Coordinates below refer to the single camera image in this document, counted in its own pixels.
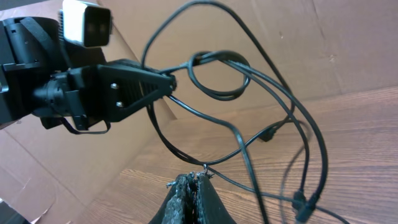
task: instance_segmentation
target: screw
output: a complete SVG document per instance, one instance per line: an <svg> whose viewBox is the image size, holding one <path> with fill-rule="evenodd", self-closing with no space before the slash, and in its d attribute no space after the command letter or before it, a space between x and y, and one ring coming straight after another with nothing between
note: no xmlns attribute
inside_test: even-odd
<svg viewBox="0 0 398 224"><path fill-rule="evenodd" d="M111 88L114 89L114 90L118 90L119 89L119 85L116 84L116 83L112 83L111 84Z"/></svg>
<svg viewBox="0 0 398 224"><path fill-rule="evenodd" d="M177 183L176 181L173 181L173 182L167 183L167 184L166 184L166 188L168 189L169 187L171 187L171 186L175 185L176 183Z"/></svg>
<svg viewBox="0 0 398 224"><path fill-rule="evenodd" d="M119 101L116 103L116 106L122 108L122 107L124 107L124 104L123 104L123 102Z"/></svg>

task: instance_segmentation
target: black cable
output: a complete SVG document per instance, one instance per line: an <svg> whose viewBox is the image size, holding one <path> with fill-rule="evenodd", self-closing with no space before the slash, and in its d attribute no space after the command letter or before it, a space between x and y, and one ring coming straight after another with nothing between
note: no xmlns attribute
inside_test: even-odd
<svg viewBox="0 0 398 224"><path fill-rule="evenodd" d="M211 121L213 123L222 125L224 127L227 127L233 132L233 134L234 134L234 136L236 138L236 141L238 142L239 147L242 150L243 160L244 160L244 163L246 164L246 169L248 170L249 176L251 178L251 181L252 181L252 184L253 184L253 187L254 187L254 192L255 192L255 194L257 196L257 201L259 203L260 211L261 211L261 214L262 214L262 219L264 220L264 223L268 223L267 212L266 212L266 208L264 206L264 202L262 201L261 191L260 191L259 185L257 183L256 173L255 173L255 171L253 169L253 166L251 164L251 159L250 159L249 152L246 150L246 146L244 145L242 134L239 132L239 130L235 126L233 126L231 123L229 123L227 121L223 121L221 119L217 119L217 118L214 118L212 116L205 115L205 114L203 114L203 113L201 113L199 111L193 110L191 107L189 107L186 104L182 103L180 100L178 100L176 97L174 97L172 95L170 95L169 98L172 101L174 101L177 104L179 104L180 106L182 106L187 111L197 115L198 117L206 119L206 120Z"/></svg>
<svg viewBox="0 0 398 224"><path fill-rule="evenodd" d="M303 138L303 142L305 145L305 149L306 149L306 162L305 162L305 168L304 168L304 172L303 172L303 177L302 177L302 184L300 185L300 189L303 190L303 186L304 186L304 182L305 182L305 175L307 173L307 167L308 167L308 160L309 160L309 149L308 149L308 142L307 139L305 138L305 135L303 134L303 131L300 127L300 125L298 125L298 121L294 118L293 116L293 112L294 112L294 108L295 106L297 106L299 108L299 110L303 113L303 115L305 116L305 118L307 119L307 121L310 123L310 126L312 127L312 129L314 130L314 133L317 137L318 143L320 145L320 150L321 150L321 156L322 156L322 172L321 172L321 178L320 178L320 183L318 185L317 190L314 192L314 194L312 195L311 199L309 200L309 202L306 204L306 207L308 207L307 209L309 210L313 210L313 208L315 208L315 204L317 203L320 194L322 193L322 190L325 186L325 182L326 182L326 178L327 178L327 169L328 169L328 159L327 159L327 152L326 152L326 147L325 147L325 143L323 142L323 137L321 132L319 131L319 128L316 124L316 122L312 119L312 117L309 115L308 111L301 105L301 103L291 94L291 90L289 88L289 86L287 85L287 83L285 82L285 80L282 78L282 76L280 75L278 69L276 68L276 66L272 63L272 61L270 60L270 58L268 57L268 55L265 53L264 49L261 47L260 43L257 41L257 39L253 36L253 34L251 33L251 31L246 27L246 25L243 23L243 21L239 18L238 15L236 15L230 8L228 8L227 6L219 3L219 2L215 2L215 1L192 1L192 2L188 2L185 5L183 5L180 9L178 9L177 11L175 11L155 32L155 34L150 38L150 40L148 41L143 55L142 55L142 60L141 60L141 68L142 69L146 69L145 67L145 60L146 60L146 55L147 52L151 46L151 44L153 43L153 41L155 40L155 38L163 31L163 29L174 19L176 18L182 11L186 10L187 8L189 8L190 6L196 5L196 4L207 4L207 5L212 5L212 6L216 6L218 8L221 8L222 10L226 11L229 15L231 15L235 21L242 27L242 29L245 31L245 33L249 36L249 38L253 41L254 45L257 47L257 49L260 51L260 53L262 54L262 56L264 57L264 59L266 60L266 62L270 65L272 71L275 73L275 75L277 76L277 78L280 80L281 84L278 84L277 82L275 82L273 79L269 78L268 76L266 76L265 74L262 74L261 72L258 72L257 70L251 68L248 64L248 62L246 61L246 59L244 59L242 56L240 56L239 54L236 54L234 52L229 52L229 54L226 54L225 52L199 52L195 55L193 55L191 57L191 59L187 62L187 63L183 63L179 66L176 67L172 67L172 68L166 68L165 70L161 70L159 71L160 73L164 73L164 74L168 74L171 72L174 72L176 70L179 69L183 69L183 68L187 68L188 69L188 74L189 77L191 79L191 81L195 84L195 86L197 86L199 89L201 89L205 94L207 94L208 96L217 99L217 100L233 100L236 99L237 97L239 97L240 95L243 94L243 91L245 90L245 88L247 87L247 85L250 82L250 79L255 80L256 82L258 82L258 84L260 84L263 88L265 88L274 98L276 98L276 100L281 104L281 106L283 107L283 109L286 110L288 116L286 116L286 118L282 121L279 121L278 123L275 123L274 125L276 126L271 126L271 128L266 129L264 132L266 133L271 133L271 137L272 135L275 133L275 131L277 129L279 129L281 126L283 126L286 122L289 121L289 118L291 118L292 120L290 120L291 122L295 123L296 128L298 129L300 135ZM216 90L212 90L209 89L205 86L203 86L195 77L195 74L193 72L193 67L197 66L197 65L201 65L201 64L205 64L205 63L209 63L212 62L214 60L219 60L221 62L227 63L229 66L239 70L240 72L242 72L243 74L245 74L244 76L244 81L241 87L237 88L236 90L232 90L232 91L216 91ZM256 77L254 77L252 74L262 78L263 80L269 82L271 85L274 85L276 88L278 88L283 94L285 94L290 100L291 100L291 109L289 110L286 105L283 103L283 101L275 94L275 92L273 92L267 85L265 85L263 82L260 82ZM225 126L228 126L229 123L226 123L225 121L221 121L221 120L211 120L209 119L210 117L200 113L198 111L195 111L191 108L189 108L187 105L183 104L182 102L178 101L177 99L173 98L173 96L170 96L170 98L172 100L175 100L176 102L179 102L180 106L184 107L186 110L191 111L192 113L208 119L210 121L213 121ZM200 164L201 162L196 160L195 158L185 154L184 152L180 151L179 149L177 149L176 147L174 147L171 143L168 142L168 140L163 136L163 134L160 131L159 125L157 124L156 118L155 118L155 113L154 113L154 109L153 109L153 105L150 105L147 107L148 110L148 114L149 117L152 121L152 124L154 124L160 138L162 139L162 141L165 143L165 145L168 147L168 149L174 153L177 157L179 157L180 159L182 159L185 162L190 162L193 164ZM264 217L264 221L266 222L266 214L264 214L265 210L262 208L261 206L261 198L259 197L259 187L257 185L256 179L255 179L255 175L254 175L254 171L251 167L251 161L249 159L249 155L248 152L246 150L246 144L243 143L243 139L241 139L240 135L236 135L236 133L239 133L239 131L236 129L234 130L232 124L229 128L235 133L235 136L238 140L238 143L240 145L240 149L238 149L237 151L233 152L232 156L236 155L237 153L239 153L239 151L243 152L244 158L245 158L245 163L248 167L248 171L249 174L252 177L252 183L254 186L254 191L257 195L257 199L259 200L259 205L260 205L260 209L262 210L263 213L263 217ZM223 159L227 160L232 156L226 156L224 158L221 158L221 161Z"/></svg>
<svg viewBox="0 0 398 224"><path fill-rule="evenodd" d="M307 124L305 124L305 128L307 130L307 139L308 139L308 141L310 141L312 135L311 135L311 132L309 131L309 128L308 128ZM299 157L299 155L303 152L303 150L304 150L304 145L300 147L300 149L296 152L294 157L290 160L289 164L287 165L287 168L286 168L286 170L284 172L284 176L283 176L282 181L280 183L280 190L279 190L280 193L279 193L279 195L281 197L283 197L283 195L284 195L285 183L286 183L286 180L287 180L287 176L288 176L288 174L290 172L290 169L292 168L294 162ZM283 202L281 200L279 200L279 210L280 210L280 217L282 219L282 223L285 224L286 223L286 218L285 218L285 213L284 213Z"/></svg>
<svg viewBox="0 0 398 224"><path fill-rule="evenodd" d="M231 184L233 184L233 185L235 185L235 186L237 186L237 187L240 187L240 188L242 188L242 189L244 189L244 190L247 190L247 191L249 191L249 192L254 192L254 189L252 189L252 188L250 188L250 187L248 187L248 186L245 186L245 185L243 185L243 184L240 184L240 183L238 183L238 182L236 182L236 181L234 181L234 180L229 179L228 177L226 177L225 175L221 174L221 173L218 172L217 170L214 170L214 169L211 168L211 167L207 167L207 169L210 170L210 171L212 171L212 172L215 173L216 175L220 176L222 179L226 180L227 182L229 182L229 183L231 183ZM299 201L299 200L294 200L294 199L292 199L292 198L283 197L283 196L280 196L280 195L269 194L269 193L265 193L265 192L261 192L261 195L264 196L264 197L274 198L274 199L278 199L278 200L284 200L284 201L286 201L286 202L302 203L302 202ZM321 212L324 212L324 213L326 213L326 214L328 214L328 215L330 215L330 216L332 216L332 217L337 218L339 221L341 221L341 222L344 223L344 224L349 224L349 222L348 222L347 220L345 220L343 217L337 215L337 214L334 213L334 212L331 212L331 211L329 211L329 210L327 210L327 209L325 209L325 208L323 208L323 207L320 207L320 206L318 206L318 205L316 206L316 209L319 210L319 211L321 211Z"/></svg>
<svg viewBox="0 0 398 224"><path fill-rule="evenodd" d="M300 110L300 112L304 115L305 119L308 121L308 123L312 127L313 132L314 132L315 136L317 137L317 140L319 143L319 148L320 148L321 158L322 158L322 172L321 172L321 177L320 177L320 181L318 184L318 188L314 192L314 194L312 196L312 200L310 199L311 203L313 203L313 205L315 205L315 203L319 199L320 194L322 193L323 188L325 187L326 178L328 175L328 153L326 150L325 141L323 140L322 133L319 130L317 123L312 118L312 116L307 111L307 109L305 109L303 104L301 104L301 102L299 102L299 100L297 100L296 97L294 97L294 95L291 95L283 86L281 86L279 83L277 83L271 77L268 77L267 75L255 70L254 68L247 67L241 63L235 63L235 64L237 66L245 69L247 72L257 75L258 77L262 78L266 82L268 82L271 85L273 85L274 87L276 87L279 91L281 91L285 96L287 96L295 104L295 106Z"/></svg>
<svg viewBox="0 0 398 224"><path fill-rule="evenodd" d="M230 9L228 6L225 6L224 4L220 3L220 2L216 2L216 1L209 1L209 0L198 0L198 1L190 1L187 2L186 4L184 4L183 6L181 6L179 9L177 9L175 12L173 12L173 14L171 16L169 16L169 18L167 18L162 25L160 25L160 27L154 32L154 34L150 37L150 39L148 40L148 42L146 43L146 46L144 48L144 51L142 53L142 57L141 57L141 68L142 69L146 69L145 67L145 62L146 62L146 56L148 53L149 48L151 47L153 41L155 41L156 37L183 11L185 11L186 9L188 9L191 6L194 5L210 5L210 6L214 6L214 7L218 7L222 10L224 10L225 12L227 12L243 29L243 31L246 33L246 35L248 35L248 37L251 39L251 41L253 42L253 44L256 46L256 48L258 49L258 51L260 52L260 54L262 55L262 57L264 58L264 60L268 63L268 65L270 66L271 70L275 73L276 77L278 78L278 80L280 81L280 83L282 84L282 86L288 91L291 92L287 82L284 80L284 78L282 77L282 75L280 74L280 72L278 71L277 67L275 66L275 64L272 62L272 60L269 58L269 56L267 55L266 51L262 48L261 44L259 43L259 41L256 39L256 37L253 35L253 33L249 30L249 28L246 26L246 24L242 21L242 19L232 10ZM290 110L293 113L294 112L294 107L295 105L292 103ZM289 120L289 117L286 116L284 120L282 120L281 123L279 123L279 125L277 127L275 127L275 130L278 130L280 127L282 127L287 120Z"/></svg>

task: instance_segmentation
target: wire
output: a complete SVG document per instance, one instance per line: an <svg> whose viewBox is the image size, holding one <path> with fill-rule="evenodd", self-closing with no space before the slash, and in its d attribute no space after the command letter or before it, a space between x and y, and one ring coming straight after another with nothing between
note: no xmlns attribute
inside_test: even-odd
<svg viewBox="0 0 398 224"><path fill-rule="evenodd" d="M252 40L253 44L256 46L256 48L258 49L258 51L260 52L260 54L262 55L262 57L264 58L264 60L268 63L268 65L270 66L271 70L275 73L276 77L278 78L278 80L280 81L280 83L282 84L282 86L288 91L291 92L287 82L284 80L284 78L282 77L282 75L280 74L279 70L277 69L277 67L275 66L275 64L272 62L272 60L269 58L269 56L267 55L266 51L262 48L261 44L259 43L259 41L256 39L256 37L253 35L253 33L249 30L249 28L246 26L246 24L242 21L242 19L232 10L230 9L228 6L225 6L224 4L220 3L220 2L216 2L216 1L209 1L209 0L199 0L199 1L190 1L185 3L183 6L181 6L179 9L177 9L175 12L173 12L173 14L171 16L169 16L169 18L167 18L162 25L160 25L160 27L154 32L154 34L150 37L150 39L148 40L148 42L146 43L146 46L144 48L144 51L142 53L142 57L141 57L141 68L142 69L146 69L145 66L145 62L146 62L146 56L147 53L149 51L149 48L151 47L152 43L155 41L156 37L183 11L185 11L186 9L188 9L191 6L194 5L209 5L209 6L214 6L214 7L218 7L222 10L224 10L225 12L227 12L242 28L242 30L248 35L248 37ZM294 104L291 104L290 110L293 113L294 112ZM285 119L279 123L279 125L277 127L275 127L275 130L278 130L280 127L282 127L287 120L289 120L289 117L286 116Z"/></svg>
<svg viewBox="0 0 398 224"><path fill-rule="evenodd" d="M216 175L220 176L222 179L226 180L227 182L229 182L229 183L231 183L231 184L233 184L233 185L235 185L237 187L240 187L240 188L242 188L244 190L247 190L249 192L254 192L254 189L252 189L252 188L250 188L248 186L245 186L243 184L240 184L240 183L238 183L238 182L236 182L234 180L229 179L228 177L226 177L225 175L221 174L220 172L218 172L217 170L215 170L215 169L213 169L211 167L208 167L208 170L212 171ZM261 195L264 196L264 197L279 199L279 200L283 200L283 201L286 201L286 202L302 203L299 200L294 200L292 198L283 197L283 196L280 196L280 195L269 194L269 193L265 193L265 192L261 192ZM337 215L334 212L331 212L331 211L329 211L329 210L327 210L327 209L325 209L323 207L320 207L318 205L316 206L316 209L321 211L321 212L323 212L323 213L326 213L326 214L328 214L328 215L330 215L332 217L337 218L339 221L341 221L344 224L349 224L349 222L347 220L345 220L343 217Z"/></svg>
<svg viewBox="0 0 398 224"><path fill-rule="evenodd" d="M188 105L182 103L180 100L178 100L176 97L174 97L172 95L170 95L169 98L172 101L176 102L178 105L182 106L182 108L184 108L187 111L197 115L198 117L206 119L206 120L211 121L213 123L222 125L224 127L227 127L233 132L233 134L234 134L234 136L236 138L236 141L238 142L239 147L242 150L243 160L244 160L244 163L246 164L246 168L247 168L247 170L249 172L249 175L250 175L253 187L254 187L254 192L255 192L255 194L257 196L257 200L259 202L260 211L261 211L261 214L262 214L262 219L264 220L264 223L268 223L267 212L266 212L266 208L264 206L264 202L262 201L261 191L260 191L260 187L259 187L259 185L257 183L256 173L255 173L255 171L253 169L253 166L251 164L251 159L250 159L249 152L246 150L246 146L244 145L242 134L239 132L239 130L235 126L233 126L231 123L229 123L227 121L223 121L221 119L217 119L217 118L214 118L212 116L205 115L205 114L203 114L203 113L201 113L199 111L193 110L191 107L189 107Z"/></svg>
<svg viewBox="0 0 398 224"><path fill-rule="evenodd" d="M254 43L254 45L257 47L258 51L260 51L261 55L264 57L265 61L269 64L269 66L271 67L272 71L275 73L276 77L279 79L280 83L277 83L275 80L271 79L270 77L268 77L267 75L253 69L250 67L249 63L247 62L247 60L241 56L240 54L236 53L236 52L231 52L231 51L217 51L217 52L198 52L194 55L192 55L192 57L190 58L190 60L188 62L185 62L181 65L178 65L176 67L170 67L170 68L166 68L163 70L159 70L158 72L164 75L168 75L172 72L175 72L177 70L180 69L187 69L188 70L188 76L190 77L191 81L193 82L193 84L198 87L202 92L204 92L205 94L207 94L208 96L216 99L216 100L221 100L221 101L229 101L229 100L234 100L238 97L240 97L244 90L246 89L246 87L249 85L250 80L254 80L255 82L257 82L260 86L262 86L265 90L267 90L277 101L278 103L281 105L281 107L283 107L283 109L286 111L287 116L279 122L276 122L268 127L266 127L265 129L263 129L262 131L258 132L255 136L253 136L253 138L251 138L248 142L244 142L243 138L241 136L241 134L239 133L239 131L230 123L220 120L220 119L216 119L213 118L211 116L208 116L206 114L203 114L199 111L196 111L194 109L192 109L191 107L187 106L185 103L182 103L181 101L179 101L178 99L176 99L176 97L174 96L169 96L169 98L176 102L177 104L179 104L180 106L182 106L183 108L185 108L186 110L188 110L189 112L203 118L203 119L207 119L209 121L212 121L214 123L226 126L227 128L229 128L230 130L232 130L232 132L235 135L235 138L239 144L239 149L235 150L234 152L232 152L231 154L218 159L216 161L210 161L210 162L201 162L198 161L197 159L189 156L188 154L182 152L181 150L177 149L175 146L173 146L166 138L165 136L162 134L159 125L157 124L157 120L155 117L155 112L154 112L154 106L149 105L147 106L147 112L149 115L149 118L152 122L152 124L154 125L156 131L158 132L158 135L160 136L161 140L163 141L163 143L166 145L166 147L174 154L176 155L178 158L180 158L181 160L185 161L185 162L189 162L192 164L196 164L196 165L213 165L213 164L218 164L220 162L226 161L227 159L232 158L233 156L235 156L236 154L238 154L239 152L242 152L243 157L244 157L244 161L246 164L246 167L248 169L249 175L251 176L251 180L252 180L252 184L254 189L250 189L249 191L252 191L256 194L257 196L257 200L259 202L259 207L264 219L264 223L267 223L267 214L265 211L265 206L262 202L261 199L261 195L265 196L268 195L267 197L270 196L270 194L267 193L263 193L260 192L259 190L259 186L257 184L257 180L256 180L256 175L254 172L254 169L252 167L251 164L251 160L249 157L249 153L246 149L246 147L253 142L253 140L255 140L256 138L258 138L259 136L262 136L263 134L269 134L271 133L272 135L275 133L276 130L278 130L279 128L281 128L285 123L294 123L296 125L296 128L299 131L299 134L301 135L302 139L303 139L303 148L305 149L305 164L304 164L304 169L303 169L303 176L302 176L302 181L300 184L300 190L304 189L304 185L305 185L305 179L306 179L306 174L307 174L307 169L308 169L308 164L309 164L309 146L308 146L308 140L307 137L305 136L301 126L300 126L300 121L298 121L295 116L293 115L295 106L297 106L297 108L302 112L302 114L304 115L305 119L308 121L308 123L310 124L311 128L313 129L315 136L317 137L317 141L319 143L320 146L320 151L321 151L321 157L322 157L322 172L321 172L321 177L320 177L320 181L319 181L319 185L316 189L316 191L313 193L311 199L308 201L308 207L309 208L315 208L316 203L320 197L320 194L322 193L322 190L325 186L326 183L326 178L327 178L327 172L328 172L328 158L327 158L327 151L326 151L326 146L322 137L322 134L316 124L316 122L313 120L313 118L310 116L310 114L308 113L308 111L304 108L304 106L294 97L294 95L292 94L288 84L286 83L286 81L283 79L282 75L279 73L278 69L276 68L276 66L273 64L272 60L268 57L268 55L266 54L265 50L261 47L260 43L257 41L257 39L254 37L254 35L251 33L251 31L247 28L247 26L244 24L244 22L239 18L239 16L233 12L230 8L228 8L227 6L225 6L222 3L216 2L216 1L191 1L188 2L186 4L184 4L181 8L177 9L153 34L153 36L149 39L148 43L145 46L144 52L142 54L142 59L141 59L141 68L142 69L147 69L145 66L145 61L146 61L146 55L149 51L149 48L151 47L153 41L155 41L156 37L168 26L168 24L174 20L181 12L183 12L184 10L188 9L191 6L197 5L197 4L205 4L205 5L211 5L211 6L215 6L218 7L224 11L226 11L230 16L233 17L233 19L241 26L241 28L245 31L245 33L249 36L249 38L252 40L252 42ZM243 79L243 84L235 89L235 90L231 90L231 91L216 91L216 90L212 90L209 89L205 86L203 86L196 78L193 68L197 65L203 65L206 63L210 63L212 61L215 60L219 60L220 62L223 62L227 65L229 65L230 67L240 71L241 73L244 74L244 79ZM281 91L285 96L287 96L290 100L291 100L291 107L290 109L285 105L285 103L281 100L281 98L271 89L269 88L265 83L261 82L258 78L256 78L255 76L265 80L266 82L270 83L271 85L273 85L274 87L276 87L279 91ZM294 163L295 158L292 159L291 161L291 165ZM287 176L288 172L289 172L290 168L288 167L287 172L285 172L285 175Z"/></svg>

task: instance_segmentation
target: camera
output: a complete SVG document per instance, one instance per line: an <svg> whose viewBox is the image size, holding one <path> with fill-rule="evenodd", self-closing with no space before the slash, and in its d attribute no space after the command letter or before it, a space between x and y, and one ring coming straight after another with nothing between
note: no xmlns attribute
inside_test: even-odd
<svg viewBox="0 0 398 224"><path fill-rule="evenodd" d="M0 21L0 129L28 114L46 129L64 125L73 134L91 133L104 121L122 121L177 84L140 63L107 62L109 9L65 0L59 22L42 17ZM65 117L71 117L74 129Z"/></svg>
<svg viewBox="0 0 398 224"><path fill-rule="evenodd" d="M64 0L63 37L82 47L101 47L109 43L111 11L89 2Z"/></svg>

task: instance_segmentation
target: cardboard wall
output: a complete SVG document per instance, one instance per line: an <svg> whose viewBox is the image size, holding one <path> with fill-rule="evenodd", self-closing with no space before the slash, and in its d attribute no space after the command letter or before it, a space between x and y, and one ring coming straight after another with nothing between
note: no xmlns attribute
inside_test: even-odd
<svg viewBox="0 0 398 224"><path fill-rule="evenodd" d="M101 0L138 57L152 33L186 0ZM252 30L298 99L322 98L398 84L398 1L396 0L221 0ZM272 74L244 32L225 12L197 6L184 12L155 41L148 66L165 68L201 50L234 50ZM242 75L214 63L195 69L199 81L231 90ZM275 104L251 84L235 101L207 97L177 72L175 96L209 114ZM178 118L193 116L167 101Z"/></svg>
<svg viewBox="0 0 398 224"><path fill-rule="evenodd" d="M0 12L57 18L62 1L46 1ZM117 29L103 48L107 60L136 60ZM160 125L174 119L164 100L155 103ZM92 130L104 129L99 124ZM146 110L114 123L104 135L70 134L64 127L45 130L26 116L0 131L0 198L28 221L48 209L40 223L65 224L78 215L155 136Z"/></svg>

